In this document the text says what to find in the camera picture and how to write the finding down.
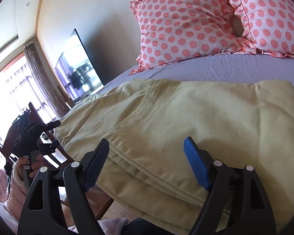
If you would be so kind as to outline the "pink polka dot pillow right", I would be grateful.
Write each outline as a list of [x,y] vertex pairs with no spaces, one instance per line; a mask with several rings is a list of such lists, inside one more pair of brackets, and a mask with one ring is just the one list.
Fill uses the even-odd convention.
[[292,0],[228,0],[244,28],[243,51],[277,58],[294,58]]

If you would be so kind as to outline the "pink polka dot pillow left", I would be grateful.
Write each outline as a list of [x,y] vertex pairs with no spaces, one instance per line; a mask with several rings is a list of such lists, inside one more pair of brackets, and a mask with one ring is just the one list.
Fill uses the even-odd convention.
[[226,0],[131,0],[130,9],[141,33],[132,74],[247,47],[245,38],[234,35],[234,10]]

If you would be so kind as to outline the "khaki pants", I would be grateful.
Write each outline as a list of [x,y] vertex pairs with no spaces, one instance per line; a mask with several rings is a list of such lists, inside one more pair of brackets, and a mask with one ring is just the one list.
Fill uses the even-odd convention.
[[294,87],[131,80],[85,98],[54,131],[76,161],[102,139],[110,150],[98,186],[136,215],[187,234],[204,204],[185,138],[226,165],[255,168],[277,227],[294,215]]

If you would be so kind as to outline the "dark wooden chair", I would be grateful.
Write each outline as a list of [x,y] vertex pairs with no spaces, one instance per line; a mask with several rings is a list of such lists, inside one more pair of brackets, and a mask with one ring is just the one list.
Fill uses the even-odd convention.
[[[29,120],[42,123],[43,120],[41,119],[38,112],[35,110],[33,104],[30,102],[28,106],[29,110],[26,109],[26,111],[24,112],[28,114]],[[6,140],[3,145],[1,145],[0,143],[0,152],[4,155],[10,165],[12,165],[13,160],[15,159],[10,157],[10,155],[12,154],[12,141],[13,140],[10,136],[6,136]],[[65,164],[67,165],[69,161],[73,160],[65,152],[61,145],[57,147],[54,154],[50,153],[47,156],[49,159],[46,160],[46,165],[52,169],[63,168]],[[98,220],[103,218],[109,207],[111,207],[111,204],[114,202],[114,200],[110,196],[108,196],[98,185],[95,185],[91,189],[89,189],[89,191],[86,193],[86,197],[89,200],[93,213]]]

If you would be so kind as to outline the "pink polka dot pillow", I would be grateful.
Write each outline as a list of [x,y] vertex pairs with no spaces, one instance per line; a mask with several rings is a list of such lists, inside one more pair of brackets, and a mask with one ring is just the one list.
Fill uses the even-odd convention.
[[234,10],[226,0],[131,0],[130,9],[141,33],[132,74],[247,47],[245,38],[234,35]]
[[292,0],[228,0],[244,28],[243,51],[277,58],[294,58]]

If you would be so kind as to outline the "black flat screen television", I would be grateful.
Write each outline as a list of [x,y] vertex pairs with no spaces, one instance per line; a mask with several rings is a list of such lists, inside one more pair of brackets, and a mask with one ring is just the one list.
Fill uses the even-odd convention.
[[55,72],[69,97],[74,102],[86,98],[103,88],[84,45],[74,29],[68,38],[65,49],[57,61]]

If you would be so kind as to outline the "brown window curtain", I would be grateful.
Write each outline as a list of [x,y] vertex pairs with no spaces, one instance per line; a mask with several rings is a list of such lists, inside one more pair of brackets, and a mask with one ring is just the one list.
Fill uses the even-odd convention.
[[56,90],[56,87],[50,80],[39,56],[34,40],[26,43],[23,46],[23,51],[29,63],[32,75],[46,99],[47,105],[55,113],[57,118],[62,118],[67,112],[69,112],[69,107],[67,106],[63,95]]

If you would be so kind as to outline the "lavender bed sheet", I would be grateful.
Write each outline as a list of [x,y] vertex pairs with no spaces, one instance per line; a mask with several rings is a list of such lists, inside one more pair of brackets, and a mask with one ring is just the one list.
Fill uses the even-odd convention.
[[106,84],[104,93],[133,79],[169,79],[175,81],[221,81],[253,84],[263,80],[289,81],[294,87],[294,58],[268,55],[221,54],[185,60],[130,75],[120,74]]

